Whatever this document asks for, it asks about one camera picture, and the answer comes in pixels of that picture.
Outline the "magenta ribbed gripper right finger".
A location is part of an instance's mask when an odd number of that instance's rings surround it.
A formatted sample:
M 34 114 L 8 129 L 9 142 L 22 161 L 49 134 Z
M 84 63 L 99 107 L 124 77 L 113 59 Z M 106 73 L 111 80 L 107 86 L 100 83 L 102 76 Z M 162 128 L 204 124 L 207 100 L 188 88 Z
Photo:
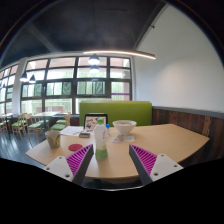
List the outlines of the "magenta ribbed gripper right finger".
M 155 155 L 133 144 L 129 145 L 129 155 L 143 185 L 150 184 L 182 169 L 181 165 L 167 155 Z

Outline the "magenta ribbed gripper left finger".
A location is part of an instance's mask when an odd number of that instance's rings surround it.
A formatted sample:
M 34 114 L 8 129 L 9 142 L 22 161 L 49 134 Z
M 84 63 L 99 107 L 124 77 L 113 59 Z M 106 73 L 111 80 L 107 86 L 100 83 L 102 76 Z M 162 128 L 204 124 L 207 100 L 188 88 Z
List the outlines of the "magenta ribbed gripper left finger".
M 93 155 L 90 144 L 67 157 L 58 156 L 44 170 L 81 186 Z

